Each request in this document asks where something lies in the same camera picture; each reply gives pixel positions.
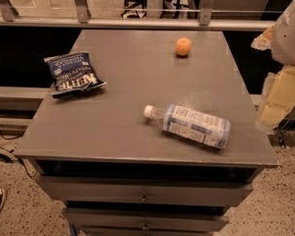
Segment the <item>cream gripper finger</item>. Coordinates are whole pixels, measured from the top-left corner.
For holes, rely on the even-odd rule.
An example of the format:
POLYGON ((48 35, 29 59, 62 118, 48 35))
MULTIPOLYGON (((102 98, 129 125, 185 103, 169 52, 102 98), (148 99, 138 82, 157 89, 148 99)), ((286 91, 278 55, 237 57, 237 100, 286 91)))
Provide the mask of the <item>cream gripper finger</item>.
POLYGON ((272 33, 274 26, 267 28, 263 33, 256 37, 251 43, 251 47, 257 50, 272 49, 272 33))
POLYGON ((258 107, 256 128, 262 132, 275 129, 295 106, 295 66, 284 65, 277 74, 268 73, 258 107))

